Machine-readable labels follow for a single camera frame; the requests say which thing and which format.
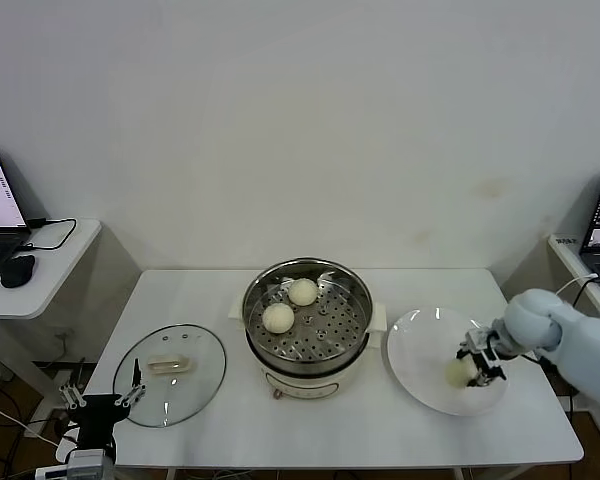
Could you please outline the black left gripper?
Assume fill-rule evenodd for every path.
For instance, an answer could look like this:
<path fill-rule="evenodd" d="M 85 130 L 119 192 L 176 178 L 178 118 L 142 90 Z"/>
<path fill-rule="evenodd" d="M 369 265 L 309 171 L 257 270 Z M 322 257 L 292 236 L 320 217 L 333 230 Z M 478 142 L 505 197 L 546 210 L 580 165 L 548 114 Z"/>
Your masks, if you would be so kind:
<path fill-rule="evenodd" d="M 73 421 L 79 426 L 77 447 L 80 450 L 113 449 L 113 430 L 116 423 L 123 419 L 122 407 L 133 407 L 146 393 L 142 382 L 139 359 L 134 360 L 131 390 L 120 394 L 89 394 L 83 397 L 79 382 L 85 358 L 82 358 L 60 387 L 59 392 L 69 409 L 73 412 Z"/>

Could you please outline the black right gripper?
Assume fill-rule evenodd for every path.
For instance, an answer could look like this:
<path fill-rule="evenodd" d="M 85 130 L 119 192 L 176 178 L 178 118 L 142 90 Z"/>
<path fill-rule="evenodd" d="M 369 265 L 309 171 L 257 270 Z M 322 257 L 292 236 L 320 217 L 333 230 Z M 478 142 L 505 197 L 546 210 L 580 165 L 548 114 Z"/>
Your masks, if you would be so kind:
<path fill-rule="evenodd" d="M 498 383 L 504 380 L 506 377 L 505 371 L 502 367 L 501 359 L 496 353 L 493 346 L 493 341 L 497 340 L 496 334 L 487 334 L 484 339 L 484 347 L 481 349 L 481 364 L 479 370 L 481 375 L 470 379 L 466 387 L 467 388 L 486 388 L 494 383 Z M 476 353 L 469 349 L 467 346 L 462 346 L 455 355 L 457 360 L 462 360 L 465 357 L 474 358 Z"/>

